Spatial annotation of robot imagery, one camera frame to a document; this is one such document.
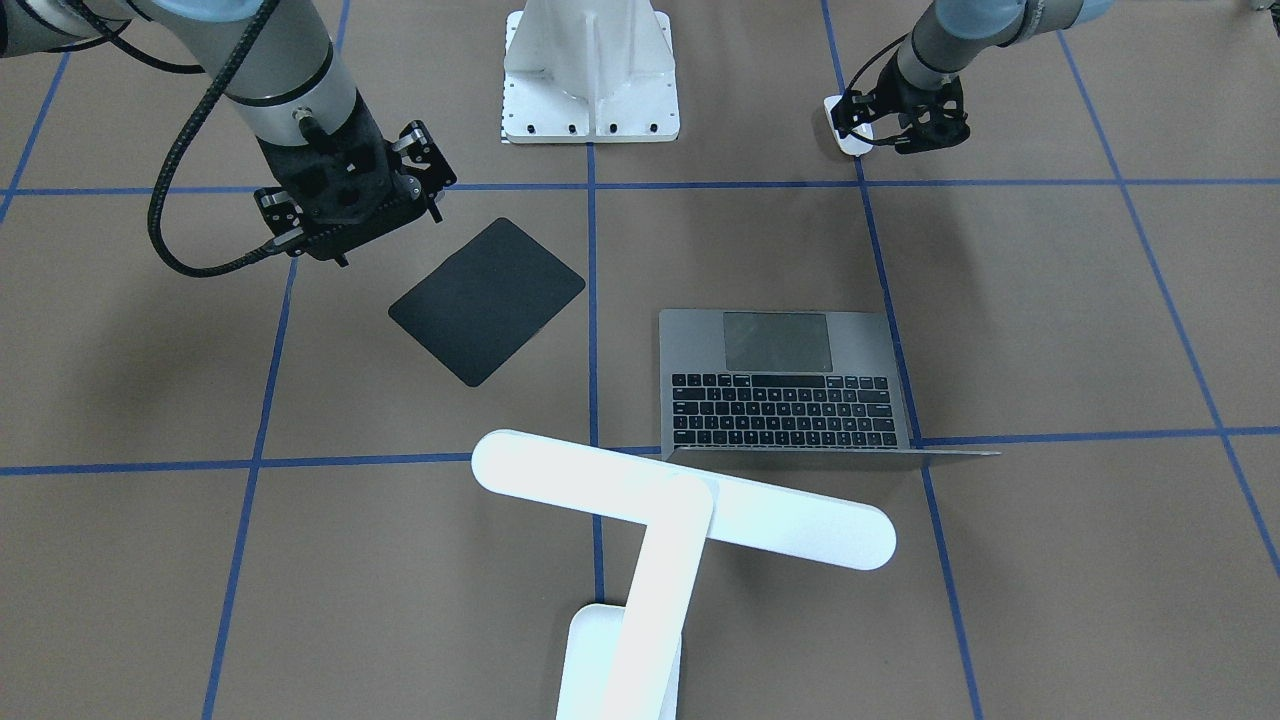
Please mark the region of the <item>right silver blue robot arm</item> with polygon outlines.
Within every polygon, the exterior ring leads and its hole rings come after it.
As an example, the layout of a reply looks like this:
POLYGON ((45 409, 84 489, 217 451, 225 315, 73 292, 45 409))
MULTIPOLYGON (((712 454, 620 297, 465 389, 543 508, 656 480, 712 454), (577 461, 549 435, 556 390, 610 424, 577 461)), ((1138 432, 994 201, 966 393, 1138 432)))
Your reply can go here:
POLYGON ((225 275, 282 254, 347 263, 347 254, 436 205, 456 173, 428 127, 383 136, 310 1, 5 1, 3 55, 73 53, 110 44, 210 86, 179 129, 154 182, 147 233, 156 255, 193 278, 225 275), (255 204, 271 238, 232 261, 192 266, 163 237, 180 161, 218 101, 252 131, 275 184, 255 204))

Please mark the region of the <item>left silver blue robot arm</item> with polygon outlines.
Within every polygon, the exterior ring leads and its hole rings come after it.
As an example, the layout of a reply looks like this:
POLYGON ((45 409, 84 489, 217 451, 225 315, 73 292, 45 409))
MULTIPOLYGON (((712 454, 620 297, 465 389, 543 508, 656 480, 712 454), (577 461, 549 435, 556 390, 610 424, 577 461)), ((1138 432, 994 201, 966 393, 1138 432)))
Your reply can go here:
POLYGON ((840 150, 859 158, 890 147, 900 155, 951 149, 972 129, 961 72, 989 47, 1102 17, 1111 1, 933 1, 911 31, 890 41, 824 100, 840 150))

